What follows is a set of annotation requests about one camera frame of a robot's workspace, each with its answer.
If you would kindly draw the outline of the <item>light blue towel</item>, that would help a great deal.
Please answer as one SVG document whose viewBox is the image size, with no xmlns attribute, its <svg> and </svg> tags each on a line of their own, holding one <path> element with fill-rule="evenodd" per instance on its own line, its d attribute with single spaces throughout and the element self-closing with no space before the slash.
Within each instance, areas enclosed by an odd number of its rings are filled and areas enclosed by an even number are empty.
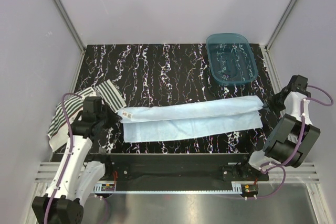
<svg viewBox="0 0 336 224">
<path fill-rule="evenodd" d="M 126 143 L 188 140 L 261 128 L 257 96 L 181 105 L 127 107 L 118 111 Z"/>
</svg>

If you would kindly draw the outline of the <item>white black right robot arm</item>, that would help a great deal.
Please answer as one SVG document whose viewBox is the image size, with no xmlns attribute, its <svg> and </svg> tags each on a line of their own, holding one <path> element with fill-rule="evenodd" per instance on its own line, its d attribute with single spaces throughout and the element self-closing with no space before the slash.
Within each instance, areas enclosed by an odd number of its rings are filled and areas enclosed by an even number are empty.
<svg viewBox="0 0 336 224">
<path fill-rule="evenodd" d="M 321 133 L 309 118 L 311 94 L 307 87 L 306 77 L 294 75 L 279 93 L 265 100 L 266 109 L 283 115 L 263 149 L 253 152 L 248 162 L 238 167 L 242 179 L 250 180 L 257 171 L 266 171 L 272 166 L 297 168 L 305 160 Z"/>
</svg>

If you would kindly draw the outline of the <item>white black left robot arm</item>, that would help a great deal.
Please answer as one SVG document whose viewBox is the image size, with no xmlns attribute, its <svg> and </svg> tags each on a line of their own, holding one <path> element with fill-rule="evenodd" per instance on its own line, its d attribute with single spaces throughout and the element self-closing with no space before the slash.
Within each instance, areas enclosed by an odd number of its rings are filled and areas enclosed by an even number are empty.
<svg viewBox="0 0 336 224">
<path fill-rule="evenodd" d="M 106 154 L 85 158 L 100 132 L 121 121 L 99 96 L 86 97 L 83 109 L 68 125 L 68 140 L 56 174 L 43 196 L 36 196 L 32 210 L 38 223 L 81 223 L 86 200 L 95 184 L 118 173 Z"/>
</svg>

